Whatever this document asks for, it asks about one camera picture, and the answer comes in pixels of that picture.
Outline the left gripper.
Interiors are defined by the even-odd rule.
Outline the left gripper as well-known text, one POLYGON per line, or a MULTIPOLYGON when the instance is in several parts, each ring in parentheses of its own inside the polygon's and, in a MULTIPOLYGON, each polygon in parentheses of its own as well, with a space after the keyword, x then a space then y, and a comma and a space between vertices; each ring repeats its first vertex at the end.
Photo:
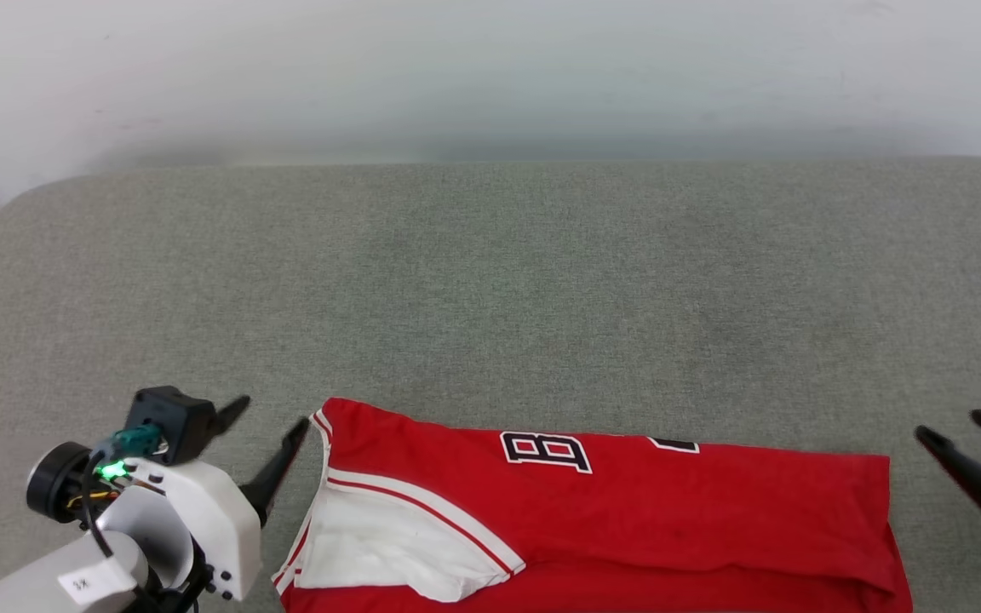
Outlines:
MULTIPOLYGON (((213 418, 213 435, 225 434, 249 406, 250 396, 241 395, 218 409, 213 418)), ((257 513, 261 526, 268 523, 277 493, 295 463, 310 427, 307 416, 297 420, 281 438, 279 449, 255 477, 240 485, 242 496, 257 513)), ((94 515, 101 516, 129 485, 126 459, 151 453, 152 443, 140 441, 105 441, 97 450, 75 442, 55 446, 32 467, 26 484, 26 505, 31 511, 60 524, 79 521, 86 527, 84 497, 89 496, 92 500, 94 515)))

